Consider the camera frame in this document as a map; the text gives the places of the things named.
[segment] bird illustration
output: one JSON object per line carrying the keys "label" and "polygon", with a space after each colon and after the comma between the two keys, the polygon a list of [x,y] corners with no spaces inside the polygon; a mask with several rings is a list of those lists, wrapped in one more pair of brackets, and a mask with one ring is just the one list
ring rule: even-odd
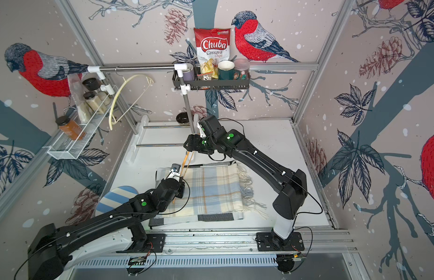
{"label": "bird illustration", "polygon": [[70,96],[68,74],[87,71],[88,65],[70,61],[62,56],[49,56],[32,50],[23,43],[15,43],[5,51],[10,71],[18,70],[37,90],[49,96]]}
{"label": "bird illustration", "polygon": [[266,62],[270,58],[282,57],[299,62],[292,58],[288,51],[279,45],[275,37],[260,25],[253,12],[237,13],[231,25],[236,26],[236,47],[247,59]]}
{"label": "bird illustration", "polygon": [[391,9],[393,9],[394,7],[396,7],[397,5],[399,5],[400,3],[404,2],[404,0],[369,0],[366,1],[365,3],[362,3],[361,5],[359,5],[359,7],[365,6],[368,3],[377,3],[379,5],[379,9],[377,10],[376,15],[379,13],[380,9],[387,9],[388,10],[388,18],[386,20],[389,19],[395,19],[396,17],[394,15],[391,14]]}
{"label": "bird illustration", "polygon": [[[404,183],[399,186],[401,189],[405,188],[407,181],[410,181],[427,189],[431,197],[434,199],[434,135],[427,140],[427,142],[424,144],[424,147],[422,148],[421,181],[409,179],[407,176],[405,176],[404,169],[401,166],[394,165],[394,167],[398,168],[401,171],[402,176],[404,177]],[[432,232],[426,232],[426,234],[429,236],[434,236],[434,222],[431,223],[430,221],[428,221],[426,217],[421,213],[418,213],[417,215],[424,219],[424,221],[426,221],[429,227],[432,229]]]}

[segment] green mug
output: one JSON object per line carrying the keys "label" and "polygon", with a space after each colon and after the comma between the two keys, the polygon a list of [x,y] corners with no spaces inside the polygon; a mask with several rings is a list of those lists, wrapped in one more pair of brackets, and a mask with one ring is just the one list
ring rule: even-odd
{"label": "green mug", "polygon": [[234,62],[229,60],[220,61],[217,67],[219,80],[234,80]]}

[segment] vent grille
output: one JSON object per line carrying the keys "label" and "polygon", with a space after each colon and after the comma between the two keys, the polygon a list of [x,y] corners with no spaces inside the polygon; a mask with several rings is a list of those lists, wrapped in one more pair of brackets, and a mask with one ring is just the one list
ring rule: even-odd
{"label": "vent grille", "polygon": [[[129,260],[136,256],[99,257],[84,261],[76,268],[128,268]],[[131,268],[143,268],[150,266],[155,261],[151,255],[146,262],[131,265]],[[219,266],[277,266],[276,255],[188,255],[157,257],[157,262],[152,267],[219,267]]]}

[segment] scarf fringe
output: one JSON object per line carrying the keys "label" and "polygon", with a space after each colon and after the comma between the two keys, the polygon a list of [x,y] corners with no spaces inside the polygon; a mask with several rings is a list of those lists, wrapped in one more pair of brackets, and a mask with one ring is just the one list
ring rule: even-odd
{"label": "scarf fringe", "polygon": [[260,207],[262,209],[267,209],[267,206],[263,203],[256,202],[254,200],[254,192],[253,187],[251,186],[253,181],[251,180],[251,177],[248,175],[247,170],[237,164],[237,172],[239,175],[239,182],[240,182],[240,191],[242,193],[242,204],[243,204],[243,210],[238,212],[246,212],[246,211],[254,211],[257,212],[262,218],[265,220],[269,217],[267,213],[262,211],[261,209],[257,208]]}

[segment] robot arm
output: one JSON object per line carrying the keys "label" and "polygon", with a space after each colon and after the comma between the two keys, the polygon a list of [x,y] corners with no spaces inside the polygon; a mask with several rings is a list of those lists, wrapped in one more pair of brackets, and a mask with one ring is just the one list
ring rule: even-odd
{"label": "robot arm", "polygon": [[[54,224],[48,224],[42,227],[28,249],[29,279],[53,280],[64,269],[112,250],[123,250],[118,253],[143,252],[147,247],[147,234],[141,222],[165,211],[175,197],[182,198],[184,194],[184,181],[179,177],[179,169],[180,165],[172,165],[167,179],[150,190],[152,193],[138,194],[100,216],[76,225],[55,228]],[[118,236],[117,242],[113,242],[116,239],[113,235]],[[80,249],[86,244],[88,249]]]}
{"label": "robot arm", "polygon": [[307,197],[306,175],[295,172],[270,159],[253,146],[237,130],[227,132],[215,116],[209,115],[198,123],[200,134],[191,134],[184,143],[188,151],[198,151],[209,156],[217,150],[232,157],[259,174],[278,193],[273,208],[278,213],[274,232],[283,240],[292,233],[293,222],[298,209]]}

